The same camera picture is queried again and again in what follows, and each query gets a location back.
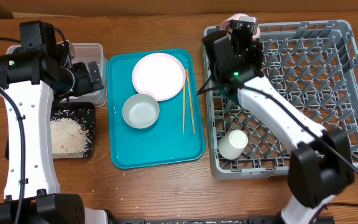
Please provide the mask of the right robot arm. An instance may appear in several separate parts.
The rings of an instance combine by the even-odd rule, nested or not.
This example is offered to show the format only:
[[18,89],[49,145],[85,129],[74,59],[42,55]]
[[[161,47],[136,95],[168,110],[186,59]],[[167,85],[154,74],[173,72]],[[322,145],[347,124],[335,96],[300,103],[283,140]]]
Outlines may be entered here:
[[350,144],[339,128],[327,130],[305,116],[272,86],[262,70],[263,45],[254,17],[232,19],[202,38],[214,87],[250,111],[290,155],[292,198],[282,223],[314,223],[334,196],[354,182]]

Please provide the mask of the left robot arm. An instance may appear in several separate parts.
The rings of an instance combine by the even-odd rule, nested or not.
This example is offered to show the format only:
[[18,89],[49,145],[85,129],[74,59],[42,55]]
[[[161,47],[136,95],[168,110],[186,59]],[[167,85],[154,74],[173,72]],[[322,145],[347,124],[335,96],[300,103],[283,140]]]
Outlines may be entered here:
[[52,106],[103,89],[96,62],[71,61],[59,28],[43,21],[19,26],[19,46],[0,56],[0,95],[8,120],[9,170],[0,223],[114,223],[109,210],[84,206],[60,191],[52,156]]

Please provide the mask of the white paper cup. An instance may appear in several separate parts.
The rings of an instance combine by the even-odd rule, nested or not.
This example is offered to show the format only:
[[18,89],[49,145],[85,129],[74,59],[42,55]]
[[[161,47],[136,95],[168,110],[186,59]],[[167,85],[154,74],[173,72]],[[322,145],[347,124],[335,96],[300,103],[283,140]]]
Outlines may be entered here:
[[223,158],[228,160],[237,159],[248,144],[248,137],[245,132],[236,129],[218,141],[218,151]]

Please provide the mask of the grey bowl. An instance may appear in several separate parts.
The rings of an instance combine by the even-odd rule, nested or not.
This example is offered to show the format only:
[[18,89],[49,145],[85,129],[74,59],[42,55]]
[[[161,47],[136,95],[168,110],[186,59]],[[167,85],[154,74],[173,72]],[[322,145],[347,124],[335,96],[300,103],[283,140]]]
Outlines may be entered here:
[[124,121],[132,128],[145,129],[153,125],[160,114],[158,102],[150,95],[136,94],[122,108]]

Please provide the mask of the pink small bowl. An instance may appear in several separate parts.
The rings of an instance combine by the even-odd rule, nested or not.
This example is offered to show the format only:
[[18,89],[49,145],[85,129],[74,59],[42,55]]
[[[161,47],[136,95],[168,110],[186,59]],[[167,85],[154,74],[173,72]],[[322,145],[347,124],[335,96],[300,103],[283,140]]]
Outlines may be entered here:
[[258,18],[248,16],[247,14],[237,13],[220,24],[221,30],[246,30],[252,34],[252,40],[260,37],[260,28]]

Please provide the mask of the large white plate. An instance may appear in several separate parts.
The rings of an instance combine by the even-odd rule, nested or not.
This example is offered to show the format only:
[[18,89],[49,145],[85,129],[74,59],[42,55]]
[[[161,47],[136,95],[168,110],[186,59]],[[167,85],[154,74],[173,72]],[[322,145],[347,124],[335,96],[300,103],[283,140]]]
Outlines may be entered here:
[[176,57],[166,53],[152,53],[142,57],[132,71],[132,84],[141,94],[156,101],[173,98],[185,84],[185,68]]

